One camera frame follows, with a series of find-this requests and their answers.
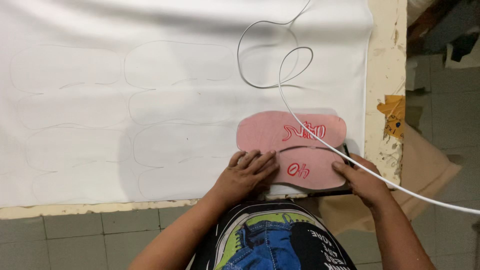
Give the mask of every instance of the black marker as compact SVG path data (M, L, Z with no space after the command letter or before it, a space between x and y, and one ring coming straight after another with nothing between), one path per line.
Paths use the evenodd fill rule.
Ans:
M347 157L350 157L350 153L349 153L349 151L348 151L347 144L346 144L346 143L343 143L342 145L343 145L343 149L345 150L345 154L347 155ZM348 162L348 164L350 165L350 167L353 168L353 166L354 166L353 163L352 163L351 161L349 161L349 160L347 160L347 162Z

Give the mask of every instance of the red handwritten number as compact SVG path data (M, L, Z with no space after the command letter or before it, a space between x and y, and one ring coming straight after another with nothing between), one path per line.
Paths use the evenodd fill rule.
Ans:
M291 176L294 176L299 169L300 169L300 165L297 163L293 163L288 167L287 173L290 174Z
M323 138L325 136L326 128L324 125L318 125L318 126L312 126L311 123L305 121L303 125L310 130L313 134L315 134L319 138ZM283 128L288 132L287 137L283 138L282 141L286 141L292 137L292 133L297 135L300 138L306 138L306 139L312 139L314 140L315 138L310 135L302 126L300 126L300 131L297 131L293 126L291 125L284 125Z
M290 166L287 168L287 173L291 176L297 175L297 177L302 177L303 174L303 179L307 178L308 174L310 173L309 169L305 168L306 165L302 163L302 166L300 168L300 165L298 163L292 163Z

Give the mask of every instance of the hand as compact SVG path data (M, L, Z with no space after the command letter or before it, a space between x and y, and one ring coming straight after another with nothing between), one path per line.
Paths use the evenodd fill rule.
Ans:
M217 203L231 207L245 198L256 186L264 184L264 180L279 168L279 164L276 162L275 151L259 155L259 150L235 153L228 167L205 196L213 196Z
M380 175L375 164L355 154L351 154L351 158L370 171ZM393 199L385 182L359 168L357 165L352 168L342 162L335 161L332 163L332 167L350 182L353 194L359 196L368 208L375 208L386 200Z

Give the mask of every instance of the fingernail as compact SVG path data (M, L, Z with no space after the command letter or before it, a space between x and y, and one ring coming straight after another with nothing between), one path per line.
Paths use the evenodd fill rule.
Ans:
M334 161L334 162L332 163L332 167L333 167L334 169L339 170L340 168L342 168L342 164L341 164L340 162L338 162L338 161Z

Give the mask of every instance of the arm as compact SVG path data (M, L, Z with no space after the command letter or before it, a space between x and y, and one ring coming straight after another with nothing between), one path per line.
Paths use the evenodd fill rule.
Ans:
M380 174L373 163L353 154L352 158ZM353 193L358 195L370 209L375 222L383 268L385 270L434 270L435 267L423 250L410 222L386 184L357 166L352 168L340 162L334 162L332 166L350 181Z
M160 233L133 260L129 270L185 269L218 217L278 169L274 151L259 154L258 150L235 153L212 189Z

